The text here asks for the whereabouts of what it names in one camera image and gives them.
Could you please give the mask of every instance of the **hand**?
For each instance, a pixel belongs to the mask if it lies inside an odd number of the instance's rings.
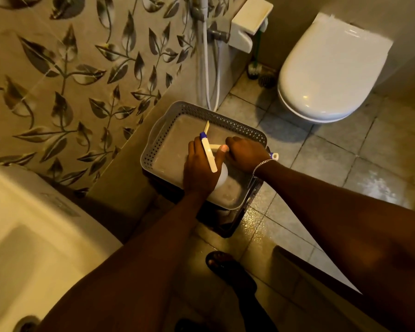
[[[196,194],[205,200],[214,191],[221,174],[221,167],[226,157],[227,146],[222,145],[215,156],[218,171],[213,173],[205,154],[200,137],[189,142],[189,155],[184,165],[184,193]]]
[[[258,164],[270,159],[270,155],[261,143],[239,138],[228,137],[226,144],[229,147],[228,159],[238,169],[252,173]]]

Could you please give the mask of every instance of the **black pants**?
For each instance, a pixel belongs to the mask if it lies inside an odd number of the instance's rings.
[[[253,293],[238,296],[246,332],[278,332],[277,327]]]

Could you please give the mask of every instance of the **white toilet lid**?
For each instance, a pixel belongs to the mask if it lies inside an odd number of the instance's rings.
[[[283,64],[279,94],[305,119],[338,121],[366,99],[392,43],[319,13]]]

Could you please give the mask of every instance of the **bracelet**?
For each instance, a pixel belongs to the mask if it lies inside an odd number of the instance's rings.
[[[267,163],[267,162],[269,162],[269,161],[275,161],[275,160],[274,160],[273,158],[270,158],[270,159],[267,159],[267,160],[265,160],[265,161],[261,162],[260,164],[258,164],[258,165],[255,167],[254,172],[252,172],[252,177],[255,177],[255,171],[257,171],[257,169],[258,169],[260,166],[262,166],[263,164],[265,164],[265,163]]]

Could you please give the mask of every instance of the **white ball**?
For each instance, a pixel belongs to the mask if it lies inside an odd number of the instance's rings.
[[[220,178],[218,179],[217,186],[215,187],[215,189],[218,189],[219,187],[221,187],[226,182],[227,175],[228,175],[227,166],[226,166],[226,164],[223,163],[223,165],[221,167]]]

